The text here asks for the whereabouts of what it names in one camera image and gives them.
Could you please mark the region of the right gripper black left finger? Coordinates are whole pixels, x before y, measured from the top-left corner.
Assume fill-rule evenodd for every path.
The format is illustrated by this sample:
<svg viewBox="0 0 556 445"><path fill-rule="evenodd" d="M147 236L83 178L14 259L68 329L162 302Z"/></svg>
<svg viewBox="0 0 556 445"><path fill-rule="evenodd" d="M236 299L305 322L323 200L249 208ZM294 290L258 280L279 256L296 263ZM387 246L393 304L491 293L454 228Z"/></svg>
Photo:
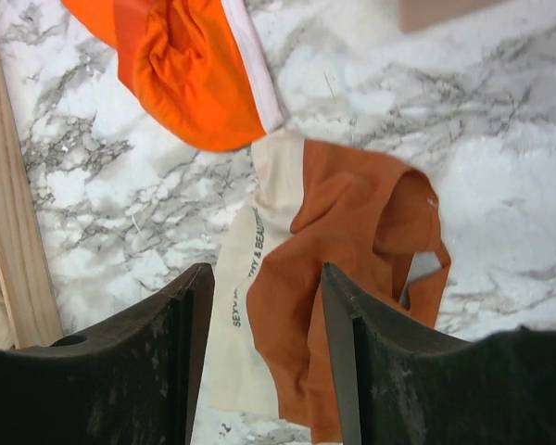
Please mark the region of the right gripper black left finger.
<svg viewBox="0 0 556 445"><path fill-rule="evenodd" d="M51 346L0 350L0 444L189 443L213 293L197 263Z"/></svg>

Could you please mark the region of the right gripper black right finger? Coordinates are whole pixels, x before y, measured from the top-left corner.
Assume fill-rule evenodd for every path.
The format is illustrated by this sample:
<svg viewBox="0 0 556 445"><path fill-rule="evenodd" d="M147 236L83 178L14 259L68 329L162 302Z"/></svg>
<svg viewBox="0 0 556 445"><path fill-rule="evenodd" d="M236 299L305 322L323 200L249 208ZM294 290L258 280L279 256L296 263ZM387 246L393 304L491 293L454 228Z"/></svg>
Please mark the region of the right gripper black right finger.
<svg viewBox="0 0 556 445"><path fill-rule="evenodd" d="M476 342L426 327L322 270L346 444L556 444L556 331Z"/></svg>

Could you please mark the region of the rust brown underwear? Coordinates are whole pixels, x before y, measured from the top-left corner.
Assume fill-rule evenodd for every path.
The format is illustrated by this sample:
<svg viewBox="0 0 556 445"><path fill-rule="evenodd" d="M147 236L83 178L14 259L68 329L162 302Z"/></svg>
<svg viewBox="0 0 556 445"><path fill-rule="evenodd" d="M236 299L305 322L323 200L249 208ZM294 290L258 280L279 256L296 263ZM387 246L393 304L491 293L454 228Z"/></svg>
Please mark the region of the rust brown underwear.
<svg viewBox="0 0 556 445"><path fill-rule="evenodd" d="M338 443L322 267L336 265L433 326L450 267L438 199L426 175L397 158L292 131L254 143L251 157L259 186L214 270L209 402L306 426L316 444Z"/></svg>

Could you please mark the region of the bright orange underwear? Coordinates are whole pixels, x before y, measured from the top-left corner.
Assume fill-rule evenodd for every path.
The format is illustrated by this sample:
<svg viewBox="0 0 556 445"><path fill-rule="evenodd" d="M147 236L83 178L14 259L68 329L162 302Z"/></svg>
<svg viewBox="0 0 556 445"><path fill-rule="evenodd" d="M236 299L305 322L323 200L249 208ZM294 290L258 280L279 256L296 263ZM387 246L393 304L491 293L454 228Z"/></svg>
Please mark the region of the bright orange underwear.
<svg viewBox="0 0 556 445"><path fill-rule="evenodd" d="M226 152L284 121L259 38L241 0L67 1L113 47L118 77L185 143Z"/></svg>

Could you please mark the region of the wooden compartment organizer tray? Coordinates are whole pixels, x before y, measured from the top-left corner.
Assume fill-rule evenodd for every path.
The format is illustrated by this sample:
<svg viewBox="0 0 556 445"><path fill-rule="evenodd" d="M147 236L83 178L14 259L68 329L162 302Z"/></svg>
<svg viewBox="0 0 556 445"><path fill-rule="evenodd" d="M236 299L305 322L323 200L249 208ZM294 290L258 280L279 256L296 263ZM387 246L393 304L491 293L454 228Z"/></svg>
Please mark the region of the wooden compartment organizer tray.
<svg viewBox="0 0 556 445"><path fill-rule="evenodd" d="M16 347L63 337L1 59L0 285Z"/></svg>

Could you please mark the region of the pink plastic file rack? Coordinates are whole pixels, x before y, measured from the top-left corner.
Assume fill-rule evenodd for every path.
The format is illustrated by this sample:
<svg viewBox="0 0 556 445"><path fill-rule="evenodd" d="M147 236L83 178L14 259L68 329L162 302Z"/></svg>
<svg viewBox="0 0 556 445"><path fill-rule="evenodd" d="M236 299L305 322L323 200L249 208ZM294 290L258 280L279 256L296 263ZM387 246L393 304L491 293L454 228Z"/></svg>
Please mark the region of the pink plastic file rack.
<svg viewBox="0 0 556 445"><path fill-rule="evenodd" d="M398 0L398 24L403 32L417 32L497 3L499 0Z"/></svg>

